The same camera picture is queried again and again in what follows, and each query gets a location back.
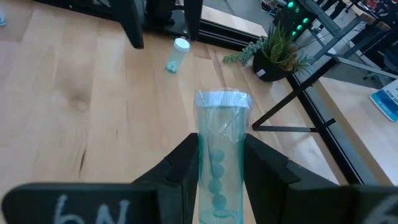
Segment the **succulent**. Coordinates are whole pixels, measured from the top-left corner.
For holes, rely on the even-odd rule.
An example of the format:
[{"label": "succulent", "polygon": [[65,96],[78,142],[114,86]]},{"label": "succulent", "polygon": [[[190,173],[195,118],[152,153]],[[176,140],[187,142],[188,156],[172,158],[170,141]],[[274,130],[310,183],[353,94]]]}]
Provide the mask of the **succulent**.
[{"label": "succulent", "polygon": [[246,66],[251,56],[264,47],[264,45],[266,44],[264,40],[265,37],[260,37],[260,39],[257,40],[256,43],[250,42],[249,45],[243,48],[241,52],[225,56],[223,62],[241,62],[242,65]]},{"label": "succulent", "polygon": [[276,64],[285,71],[301,72],[303,70],[310,72],[310,59],[306,55],[297,56],[298,48],[293,44],[293,36],[286,34],[283,27],[278,24],[271,27],[268,31],[268,37],[261,37],[255,44],[242,49],[241,52],[225,56],[225,63],[241,62],[247,65],[249,59],[258,51],[264,54],[270,63]]}]

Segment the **small white pill bottle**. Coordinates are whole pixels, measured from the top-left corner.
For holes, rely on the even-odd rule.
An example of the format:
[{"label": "small white pill bottle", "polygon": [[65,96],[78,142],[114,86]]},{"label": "small white pill bottle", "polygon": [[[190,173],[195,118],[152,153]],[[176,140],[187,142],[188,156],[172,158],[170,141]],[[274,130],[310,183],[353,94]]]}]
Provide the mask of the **small white pill bottle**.
[{"label": "small white pill bottle", "polygon": [[174,40],[173,51],[165,67],[166,71],[170,73],[177,73],[184,56],[189,51],[190,47],[191,46],[187,40],[183,38],[176,38]]}]

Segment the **potted plant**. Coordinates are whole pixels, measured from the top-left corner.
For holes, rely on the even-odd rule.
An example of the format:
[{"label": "potted plant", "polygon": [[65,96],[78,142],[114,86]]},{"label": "potted plant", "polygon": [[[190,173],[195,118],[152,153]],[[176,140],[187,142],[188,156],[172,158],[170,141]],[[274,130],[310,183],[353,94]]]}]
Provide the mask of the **potted plant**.
[{"label": "potted plant", "polygon": [[310,59],[293,44],[293,36],[284,32],[278,24],[271,27],[268,37],[261,37],[256,43],[250,42],[242,52],[225,56],[225,63],[241,62],[246,66],[254,55],[252,69],[262,80],[273,82],[295,72],[309,71]]}]

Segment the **light wood tabletop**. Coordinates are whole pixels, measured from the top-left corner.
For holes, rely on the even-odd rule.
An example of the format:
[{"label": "light wood tabletop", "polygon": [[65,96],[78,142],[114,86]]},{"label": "light wood tabletop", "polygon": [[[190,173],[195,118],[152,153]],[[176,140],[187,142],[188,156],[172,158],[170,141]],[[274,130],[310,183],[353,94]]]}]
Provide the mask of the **light wood tabletop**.
[{"label": "light wood tabletop", "polygon": [[313,85],[381,184],[398,185],[398,124],[371,102],[375,89],[321,78]]},{"label": "light wood tabletop", "polygon": [[239,18],[238,16],[233,16],[231,14],[221,12],[217,9],[213,9],[207,6],[203,6],[201,11],[201,18],[217,22],[219,24],[232,27],[237,30],[245,31],[250,34],[264,36],[264,37],[268,36],[260,24],[247,21],[245,19]]},{"label": "light wood tabletop", "polygon": [[[0,5],[0,197],[27,182],[132,182],[196,131],[195,90],[248,92],[250,123],[292,91],[287,80],[264,83],[250,67],[224,64],[233,52],[220,47],[192,42],[172,75],[171,37],[144,34],[136,50],[117,22],[29,1]],[[313,125],[298,100],[266,124]],[[318,133],[249,132],[346,184]],[[245,219],[254,223],[247,195]]]}]

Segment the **clear plastic tube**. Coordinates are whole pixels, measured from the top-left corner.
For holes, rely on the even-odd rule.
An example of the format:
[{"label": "clear plastic tube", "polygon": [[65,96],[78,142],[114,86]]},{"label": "clear plastic tube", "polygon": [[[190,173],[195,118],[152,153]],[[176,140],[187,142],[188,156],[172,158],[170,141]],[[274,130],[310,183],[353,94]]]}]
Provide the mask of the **clear plastic tube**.
[{"label": "clear plastic tube", "polygon": [[243,142],[251,97],[240,91],[198,91],[199,222],[243,223]]},{"label": "clear plastic tube", "polygon": [[174,40],[174,48],[170,54],[169,61],[167,62],[165,69],[170,73],[177,73],[180,69],[181,63],[184,59],[185,54],[189,51],[190,44],[183,38],[176,38]]}]

